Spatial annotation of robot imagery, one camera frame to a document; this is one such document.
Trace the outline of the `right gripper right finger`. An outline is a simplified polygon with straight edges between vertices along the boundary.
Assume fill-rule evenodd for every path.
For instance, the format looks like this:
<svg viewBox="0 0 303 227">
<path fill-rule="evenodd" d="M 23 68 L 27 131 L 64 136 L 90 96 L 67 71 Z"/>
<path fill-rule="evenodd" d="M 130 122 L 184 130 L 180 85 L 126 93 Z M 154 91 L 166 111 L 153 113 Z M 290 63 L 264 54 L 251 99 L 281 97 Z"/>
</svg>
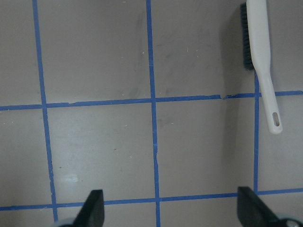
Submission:
<svg viewBox="0 0 303 227">
<path fill-rule="evenodd" d="M 280 219 L 247 186 L 237 189 L 237 217 L 243 227 L 279 227 Z"/>
</svg>

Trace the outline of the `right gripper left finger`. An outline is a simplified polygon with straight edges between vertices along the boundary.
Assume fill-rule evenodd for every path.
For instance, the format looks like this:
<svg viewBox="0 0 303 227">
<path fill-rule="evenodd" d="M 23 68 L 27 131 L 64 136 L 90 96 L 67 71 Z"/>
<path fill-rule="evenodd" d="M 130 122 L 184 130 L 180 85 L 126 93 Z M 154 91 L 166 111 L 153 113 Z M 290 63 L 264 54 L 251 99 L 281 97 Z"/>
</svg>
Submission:
<svg viewBox="0 0 303 227">
<path fill-rule="evenodd" d="M 92 190 L 72 227 L 102 227 L 105 221 L 103 190 Z"/>
</svg>

